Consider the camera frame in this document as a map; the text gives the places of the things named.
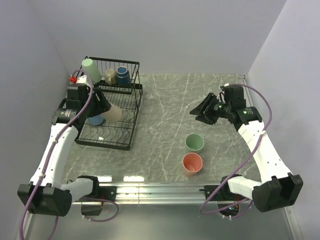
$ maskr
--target dark blue cup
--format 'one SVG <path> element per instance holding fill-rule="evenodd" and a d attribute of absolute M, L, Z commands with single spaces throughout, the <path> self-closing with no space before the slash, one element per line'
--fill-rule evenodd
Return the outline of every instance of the dark blue cup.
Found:
<path fill-rule="evenodd" d="M 115 71 L 116 79 L 120 85 L 130 85 L 130 72 L 125 66 L 120 66 Z"/>

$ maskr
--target blue cup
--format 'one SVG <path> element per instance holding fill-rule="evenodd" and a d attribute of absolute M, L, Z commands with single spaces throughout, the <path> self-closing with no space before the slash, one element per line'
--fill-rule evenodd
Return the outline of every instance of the blue cup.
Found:
<path fill-rule="evenodd" d="M 130 72 L 125 66 L 120 66 L 115 71 L 116 79 L 120 85 L 130 85 Z"/>
<path fill-rule="evenodd" d="M 98 126 L 104 122 L 104 117 L 101 115 L 93 116 L 93 117 L 88 117 L 88 122 L 93 125 L 93 126 Z"/>

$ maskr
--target white wall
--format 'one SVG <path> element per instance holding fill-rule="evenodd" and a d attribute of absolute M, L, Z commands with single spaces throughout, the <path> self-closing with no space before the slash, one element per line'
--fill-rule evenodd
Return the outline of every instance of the white wall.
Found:
<path fill-rule="evenodd" d="M 68 71 L 86 55 L 144 73 L 247 74 L 286 0 L 30 0 Z"/>
<path fill-rule="evenodd" d="M 0 5 L 0 238 L 11 240 L 23 209 L 19 184 L 41 161 L 68 76 L 30 3 Z"/>
<path fill-rule="evenodd" d="M 248 74 L 270 101 L 270 138 L 304 181 L 294 205 L 306 240 L 320 239 L 320 1 L 288 0 Z M 254 102 L 264 109 L 264 104 Z"/>

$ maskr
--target cable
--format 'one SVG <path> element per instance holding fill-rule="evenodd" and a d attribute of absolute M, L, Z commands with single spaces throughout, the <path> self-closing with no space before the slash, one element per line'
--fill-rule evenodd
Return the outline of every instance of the cable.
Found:
<path fill-rule="evenodd" d="M 26 214 L 27 214 L 27 211 L 28 211 L 28 208 L 31 204 L 31 201 L 32 199 L 34 198 L 42 180 L 44 179 L 45 177 L 45 173 L 47 171 L 47 168 L 48 168 L 48 165 L 49 165 L 49 161 L 50 161 L 50 158 L 51 158 L 51 155 L 55 149 L 55 146 L 59 140 L 59 138 L 61 137 L 61 135 L 65 132 L 65 130 L 84 112 L 84 110 L 86 109 L 86 107 L 89 105 L 90 103 L 90 100 L 91 100 L 91 97 L 93 95 L 93 85 L 92 85 L 92 81 L 91 81 L 91 78 L 90 76 L 85 72 L 83 71 L 82 69 L 79 69 L 79 70 L 76 70 L 73 72 L 72 76 L 75 75 L 75 73 L 77 72 L 82 72 L 83 74 L 86 75 L 87 77 L 87 80 L 89 82 L 89 88 L 90 88 L 90 92 L 89 92 L 89 96 L 88 96 L 88 99 L 86 100 L 84 106 L 82 107 L 82 109 L 74 116 L 74 118 L 72 118 L 62 129 L 61 131 L 56 135 L 54 141 L 52 142 L 51 144 L 51 147 L 48 151 L 48 154 L 45 158 L 45 162 L 44 162 L 44 165 L 43 165 L 43 168 L 41 170 L 41 175 L 39 176 L 39 179 L 37 181 L 37 183 L 35 184 L 29 198 L 28 198 L 28 201 L 26 202 L 25 204 L 25 207 L 24 207 L 24 210 L 23 210 L 23 213 L 22 213 L 22 216 L 21 216 L 21 219 L 20 219 L 20 223 L 19 223 L 19 236 L 20 236 L 20 240 L 25 240 L 25 237 L 24 237 L 24 221 L 25 221 L 25 217 L 26 217 Z M 56 230 L 56 227 L 57 227 L 57 223 L 58 223 L 58 217 L 55 218 L 55 222 L 54 222 L 54 226 L 53 226 L 53 230 L 48 238 L 48 240 L 50 240 L 52 238 L 52 236 L 54 235 L 54 232 Z"/>
<path fill-rule="evenodd" d="M 251 89 L 251 90 L 253 90 L 254 92 L 256 92 L 256 93 L 263 99 L 263 101 L 265 102 L 265 104 L 266 104 L 266 106 L 267 106 L 267 108 L 268 108 L 268 110 L 269 110 L 269 119 L 268 119 L 267 123 L 265 124 L 264 128 L 262 129 L 262 131 L 265 131 L 265 130 L 269 127 L 269 125 L 270 125 L 270 123 L 271 123 L 271 120 L 272 120 L 272 110 L 271 110 L 270 104 L 268 103 L 267 99 L 266 99 L 258 90 L 256 90 L 256 89 L 253 88 L 252 86 L 245 85 L 245 84 L 242 84 L 242 83 L 231 83 L 231 84 L 229 84 L 229 85 L 238 85 L 238 86 L 242 86 L 242 87 Z M 231 204 L 231 205 L 229 205 L 229 206 L 226 206 L 226 207 L 222 207 L 222 208 L 219 208 L 219 209 L 216 209 L 216 210 L 211 210 L 211 211 L 204 211 L 204 208 L 206 207 L 206 205 L 208 204 L 208 202 L 217 194 L 217 192 L 228 182 L 229 179 L 232 178 L 232 176 L 233 176 L 234 174 L 236 174 L 236 172 L 238 172 L 238 171 L 254 156 L 254 154 L 255 154 L 256 151 L 258 150 L 258 147 L 259 147 L 259 145 L 260 145 L 260 143 L 261 143 L 262 137 L 263 137 L 263 135 L 260 135 L 260 136 L 259 136 L 258 141 L 256 142 L 256 145 L 255 145 L 253 151 L 250 153 L 250 155 L 247 157 L 247 159 L 246 159 L 244 162 L 242 162 L 235 170 L 233 170 L 233 172 L 231 172 L 231 173 L 221 182 L 221 184 L 210 194 L 210 196 L 204 201 L 204 203 L 203 203 L 203 204 L 201 205 L 201 207 L 200 207 L 200 213 L 201 213 L 201 214 L 209 215 L 209 214 L 218 213 L 218 212 L 220 212 L 220 211 L 222 211 L 222 210 L 225 210 L 225 209 L 227 209 L 227 208 L 233 207 L 233 206 L 235 206 L 235 205 L 238 205 L 238 204 L 240 204 L 240 203 L 243 203 L 243 202 L 249 200 L 248 198 L 245 198 L 245 199 L 243 199 L 243 200 L 241 200 L 241 201 L 235 202 L 235 203 L 233 203 L 233 204 Z M 250 206 L 252 205 L 252 203 L 253 203 L 253 201 L 251 201 L 251 202 L 249 203 L 249 206 L 248 206 L 241 214 L 239 214 L 239 215 L 237 215 L 237 216 L 234 216 L 233 218 L 239 217 L 239 216 L 241 216 L 242 214 L 244 214 L 244 213 L 250 208 Z"/>
<path fill-rule="evenodd" d="M 116 213 L 112 217 L 109 217 L 107 219 L 98 220 L 98 219 L 92 219 L 92 218 L 87 217 L 87 216 L 83 216 L 85 219 L 88 219 L 91 222 L 97 222 L 97 223 L 107 222 L 107 221 L 110 221 L 110 220 L 114 219 L 119 213 L 119 205 L 116 204 L 114 201 L 110 201 L 110 200 L 107 200 L 107 199 L 90 198 L 90 197 L 84 197 L 84 199 L 93 200 L 93 201 L 97 201 L 97 202 L 111 203 L 111 204 L 116 206 Z"/>

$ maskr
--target white cup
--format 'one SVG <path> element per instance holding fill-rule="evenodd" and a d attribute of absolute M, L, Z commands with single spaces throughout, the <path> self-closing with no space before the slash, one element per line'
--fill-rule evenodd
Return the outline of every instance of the white cup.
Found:
<path fill-rule="evenodd" d="M 111 103 L 111 108 L 109 111 L 103 112 L 101 113 L 102 117 L 107 120 L 109 123 L 111 124 L 115 124 L 116 122 L 118 122 L 121 119 L 122 116 L 122 109 L 117 106 L 114 105 L 113 103 Z"/>
<path fill-rule="evenodd" d="M 104 81 L 109 84 L 116 84 L 117 83 L 117 76 L 116 71 L 112 68 L 109 68 L 104 73 Z"/>

